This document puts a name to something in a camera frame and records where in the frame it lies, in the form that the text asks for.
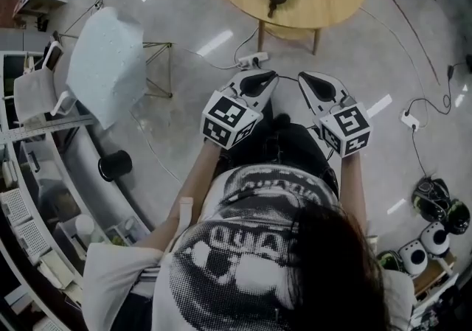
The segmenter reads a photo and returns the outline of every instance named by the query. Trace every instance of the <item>white cloth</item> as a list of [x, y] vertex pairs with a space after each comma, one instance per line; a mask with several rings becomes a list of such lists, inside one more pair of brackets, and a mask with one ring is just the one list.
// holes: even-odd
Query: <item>white cloth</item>
[[83, 318], [89, 331], [109, 331], [142, 270], [159, 264], [153, 248], [92, 243], [88, 247], [83, 285]]
[[103, 129], [147, 91], [143, 29], [113, 7], [87, 20], [72, 53], [67, 86]]
[[413, 280], [406, 273], [397, 271], [385, 270], [382, 276], [392, 324], [399, 330], [407, 331], [413, 306], [417, 303]]

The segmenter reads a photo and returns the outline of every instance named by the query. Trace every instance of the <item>dark hair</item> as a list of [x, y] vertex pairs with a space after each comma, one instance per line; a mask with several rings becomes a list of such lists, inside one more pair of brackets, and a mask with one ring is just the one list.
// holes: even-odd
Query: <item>dark hair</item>
[[392, 330], [380, 265], [356, 221], [309, 204], [292, 226], [290, 330]]

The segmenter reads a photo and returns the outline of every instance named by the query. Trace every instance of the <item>small white robot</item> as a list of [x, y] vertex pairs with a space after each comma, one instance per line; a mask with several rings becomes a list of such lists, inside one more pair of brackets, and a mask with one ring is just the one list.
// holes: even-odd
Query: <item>small white robot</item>
[[428, 266], [426, 250], [419, 240], [407, 243], [398, 254], [403, 260], [406, 272], [413, 277], [419, 276]]

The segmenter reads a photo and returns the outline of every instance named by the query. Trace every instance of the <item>black cup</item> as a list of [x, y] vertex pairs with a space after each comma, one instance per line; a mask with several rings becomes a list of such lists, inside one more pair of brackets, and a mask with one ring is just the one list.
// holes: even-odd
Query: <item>black cup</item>
[[133, 169], [131, 157], [124, 150], [104, 156], [98, 160], [98, 172], [106, 181], [113, 181]]

